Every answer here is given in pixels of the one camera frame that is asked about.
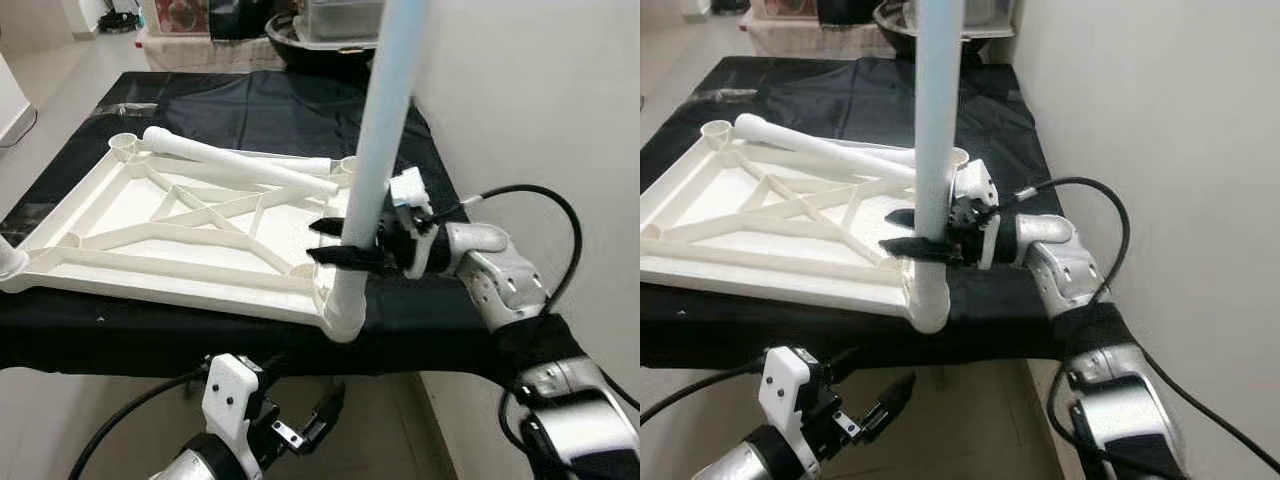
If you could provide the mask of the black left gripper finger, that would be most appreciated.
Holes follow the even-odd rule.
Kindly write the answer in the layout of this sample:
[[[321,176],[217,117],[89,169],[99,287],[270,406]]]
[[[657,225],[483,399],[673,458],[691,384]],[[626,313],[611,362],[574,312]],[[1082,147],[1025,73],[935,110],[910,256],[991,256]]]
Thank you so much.
[[[879,436],[887,426],[906,408],[916,381],[916,374],[909,372],[887,387],[876,403],[864,415],[865,436]]]
[[[346,384],[338,381],[323,393],[312,416],[303,428],[305,445],[319,445],[333,430],[346,406]]]

